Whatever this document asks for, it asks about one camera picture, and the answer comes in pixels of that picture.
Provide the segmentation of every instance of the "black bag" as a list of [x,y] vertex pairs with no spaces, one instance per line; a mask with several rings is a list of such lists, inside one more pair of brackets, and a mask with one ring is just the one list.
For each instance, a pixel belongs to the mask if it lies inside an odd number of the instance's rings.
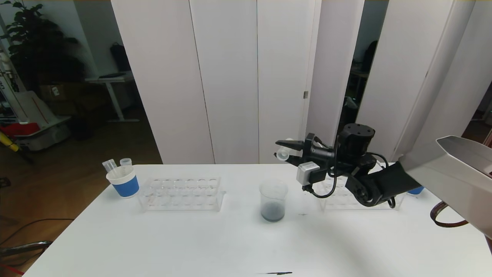
[[111,51],[111,55],[113,55],[113,59],[115,59],[118,71],[131,71],[130,62],[128,61],[123,45],[119,45],[115,42],[109,50]]

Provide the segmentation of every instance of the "brown cable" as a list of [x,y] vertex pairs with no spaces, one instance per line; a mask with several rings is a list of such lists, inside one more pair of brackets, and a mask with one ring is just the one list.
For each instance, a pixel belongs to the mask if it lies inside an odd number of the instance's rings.
[[456,222],[456,223],[443,223],[443,222],[437,221],[437,216],[447,206],[448,206],[448,204],[446,204],[444,201],[441,201],[439,204],[435,205],[432,208],[432,210],[430,211],[431,212],[430,213],[430,217],[431,217],[431,219],[434,221],[434,223],[437,226],[444,227],[444,228],[454,228],[454,227],[459,227],[459,226],[463,226],[463,225],[468,224],[468,221],[466,221],[466,220],[463,220],[463,221],[460,221],[460,222]]

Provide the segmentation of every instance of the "white wardrobe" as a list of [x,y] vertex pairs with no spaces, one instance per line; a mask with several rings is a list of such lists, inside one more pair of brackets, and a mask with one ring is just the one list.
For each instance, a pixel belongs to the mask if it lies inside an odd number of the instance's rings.
[[163,163],[275,163],[304,138],[321,0],[112,4]]

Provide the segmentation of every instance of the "red object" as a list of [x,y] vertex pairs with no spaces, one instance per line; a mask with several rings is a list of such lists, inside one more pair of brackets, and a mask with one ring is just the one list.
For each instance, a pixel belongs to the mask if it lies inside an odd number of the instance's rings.
[[27,136],[40,130],[37,123],[19,124],[14,123],[7,127],[0,127],[0,130],[7,136]]
[[10,271],[12,271],[12,272],[14,272],[14,273],[19,274],[19,275],[24,275],[24,272],[22,272],[22,271],[20,271],[20,270],[17,270],[17,269],[15,269],[15,268],[13,268],[13,267],[10,267],[10,266],[8,266],[8,265],[3,265],[3,264],[0,264],[0,267],[6,268],[6,269],[8,269],[8,270],[10,270]]

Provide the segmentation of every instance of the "yellow pole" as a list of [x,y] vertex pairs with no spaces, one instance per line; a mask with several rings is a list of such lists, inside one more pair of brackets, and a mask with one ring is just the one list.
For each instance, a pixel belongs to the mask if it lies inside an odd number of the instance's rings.
[[12,149],[12,151],[17,152],[19,151],[19,146],[17,144],[13,143],[4,133],[0,132],[0,142],[7,146],[8,148]]

